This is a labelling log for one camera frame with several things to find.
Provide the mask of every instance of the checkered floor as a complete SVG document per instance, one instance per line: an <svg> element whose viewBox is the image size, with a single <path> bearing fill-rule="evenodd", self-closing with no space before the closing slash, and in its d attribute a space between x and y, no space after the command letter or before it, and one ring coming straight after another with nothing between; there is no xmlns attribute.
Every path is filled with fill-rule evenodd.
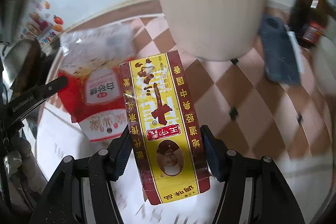
<svg viewBox="0 0 336 224"><path fill-rule="evenodd" d="M200 125L242 155L297 159L331 149L328 100L318 90L310 53L303 49L300 86L266 80L260 37L244 56L212 62L178 47L163 15L125 20L135 33L137 57L178 50ZM49 102L63 108L57 96Z"/></svg>

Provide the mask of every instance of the brown bottle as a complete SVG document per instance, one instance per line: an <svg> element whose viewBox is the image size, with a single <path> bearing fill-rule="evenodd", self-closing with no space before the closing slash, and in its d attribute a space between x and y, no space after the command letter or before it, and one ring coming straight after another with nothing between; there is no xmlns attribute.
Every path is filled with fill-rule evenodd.
<svg viewBox="0 0 336 224"><path fill-rule="evenodd" d="M300 46L309 48L319 40L328 22L327 0L296 0L289 27Z"/></svg>

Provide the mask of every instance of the snack bag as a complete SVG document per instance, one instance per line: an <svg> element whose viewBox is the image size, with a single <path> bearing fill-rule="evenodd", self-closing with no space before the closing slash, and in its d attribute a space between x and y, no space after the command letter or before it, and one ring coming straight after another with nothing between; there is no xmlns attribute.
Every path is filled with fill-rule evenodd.
<svg viewBox="0 0 336 224"><path fill-rule="evenodd" d="M152 205L210 188L200 128L177 51L120 65L133 152Z"/></svg>
<svg viewBox="0 0 336 224"><path fill-rule="evenodd" d="M37 39L42 51L49 55L50 43L63 32L63 19L54 15L55 8L46 0L24 0L15 41Z"/></svg>
<svg viewBox="0 0 336 224"><path fill-rule="evenodd" d="M68 86L58 92L72 122L90 141L118 137L127 126L119 64L134 59L132 32L113 25L65 33L60 38L64 59L58 76Z"/></svg>

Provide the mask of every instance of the wang shouyi thirteen spices box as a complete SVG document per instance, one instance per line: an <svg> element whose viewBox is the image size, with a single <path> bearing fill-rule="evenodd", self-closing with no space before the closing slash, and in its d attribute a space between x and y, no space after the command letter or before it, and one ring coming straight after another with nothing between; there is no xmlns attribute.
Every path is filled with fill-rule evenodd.
<svg viewBox="0 0 336 224"><path fill-rule="evenodd" d="M120 65L128 127L151 204L210 188L194 105L177 51Z"/></svg>

